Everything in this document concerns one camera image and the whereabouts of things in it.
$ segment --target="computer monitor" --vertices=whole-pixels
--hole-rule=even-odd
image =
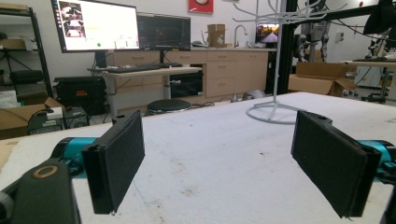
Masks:
[[[63,53],[139,49],[136,7],[50,0]]]
[[[144,50],[191,50],[191,18],[138,13],[140,48]]]

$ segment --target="chair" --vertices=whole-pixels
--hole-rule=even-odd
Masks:
[[[166,113],[175,113],[190,109],[191,104],[184,100],[178,99],[164,99],[154,101],[148,104],[147,116],[159,115]]]

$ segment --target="box on shelf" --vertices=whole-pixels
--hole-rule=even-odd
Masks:
[[[344,90],[358,87],[346,78],[352,71],[356,66],[343,63],[297,63],[296,74],[289,77],[289,90],[341,97]]]
[[[50,97],[41,98],[41,100],[36,99],[35,101],[37,104],[34,105],[0,110],[0,140],[27,135],[27,125],[34,113],[46,108],[63,107]]]
[[[207,25],[207,40],[211,48],[226,48],[225,44],[225,25],[209,24]]]
[[[28,11],[29,7],[22,4],[11,4],[11,3],[0,3],[0,8],[11,9],[11,10],[21,10]]]
[[[0,40],[0,49],[26,49],[22,39],[3,39]]]

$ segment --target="white wall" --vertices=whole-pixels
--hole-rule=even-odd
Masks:
[[[12,2],[15,4],[25,4],[32,7],[35,11],[39,23],[44,51],[47,58],[47,65],[49,69],[50,79],[55,77],[74,77],[74,76],[89,76],[90,73],[87,68],[92,66],[93,53],[61,53],[60,44],[55,30],[55,23],[51,12],[50,0],[0,0],[0,2]],[[255,38],[255,23],[254,22],[235,22],[233,18],[238,20],[253,20],[254,18],[246,13],[240,12],[233,6],[230,0],[214,0],[214,13],[201,14],[188,12],[188,0],[107,0],[107,2],[118,3],[124,5],[136,6],[140,12],[160,13],[177,16],[191,17],[191,40],[200,39],[201,31],[206,31],[206,26],[210,23],[224,23],[226,24],[226,42],[233,43],[233,30],[238,24],[243,24],[247,28],[248,35],[244,36],[241,30],[238,30],[237,38],[241,46],[246,45],[246,42],[252,42]],[[330,8],[337,8],[344,4],[342,0],[327,1]],[[356,7],[359,1],[349,1],[351,3],[348,7]],[[252,13],[256,12],[257,2],[254,0],[240,0],[236,3],[245,11]],[[259,14],[271,13],[271,9],[267,5],[266,0],[260,0]],[[349,24],[364,25],[364,21],[353,20]],[[337,31],[345,33],[345,41],[335,44],[334,37]],[[344,27],[332,25],[330,31],[329,41],[329,62],[339,60],[355,59],[364,56],[369,45],[368,38],[361,38],[359,35],[353,35],[353,32],[348,31]],[[29,63],[34,61],[34,57],[29,56]],[[0,69],[6,69],[4,62],[0,63]]]

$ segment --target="computer tower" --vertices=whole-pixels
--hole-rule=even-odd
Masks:
[[[106,112],[106,83],[102,77],[56,77],[57,100],[68,107],[81,106],[88,116]]]
[[[171,98],[203,94],[203,73],[171,75]]]
[[[90,118],[81,106],[64,109],[64,127],[74,129],[90,126]]]
[[[29,135],[57,132],[62,129],[62,120],[48,119],[46,110],[38,111],[33,114],[27,125],[27,132]]]

